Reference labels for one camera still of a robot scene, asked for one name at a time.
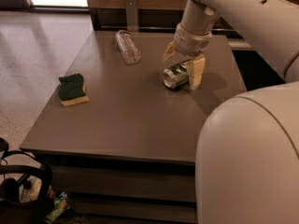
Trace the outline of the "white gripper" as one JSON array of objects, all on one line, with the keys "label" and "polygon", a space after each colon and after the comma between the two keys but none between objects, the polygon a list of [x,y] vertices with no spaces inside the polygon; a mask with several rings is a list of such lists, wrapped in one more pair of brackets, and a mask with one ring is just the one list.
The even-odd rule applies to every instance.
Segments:
[{"label": "white gripper", "polygon": [[168,44],[164,52],[164,61],[168,60],[176,52],[179,52],[184,56],[197,56],[187,62],[187,73],[192,90],[196,90],[201,84],[206,58],[204,55],[199,54],[207,49],[211,38],[212,33],[208,33],[207,35],[195,35],[188,32],[181,24],[179,24],[174,34],[174,41]]}]

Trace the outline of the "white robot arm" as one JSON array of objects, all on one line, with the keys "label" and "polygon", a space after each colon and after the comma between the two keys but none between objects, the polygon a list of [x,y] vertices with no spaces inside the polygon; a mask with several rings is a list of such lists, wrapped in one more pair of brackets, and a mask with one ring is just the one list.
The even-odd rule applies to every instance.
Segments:
[{"label": "white robot arm", "polygon": [[299,6],[188,0],[167,55],[203,52],[223,17],[283,79],[219,105],[195,155],[198,224],[299,224]]}]

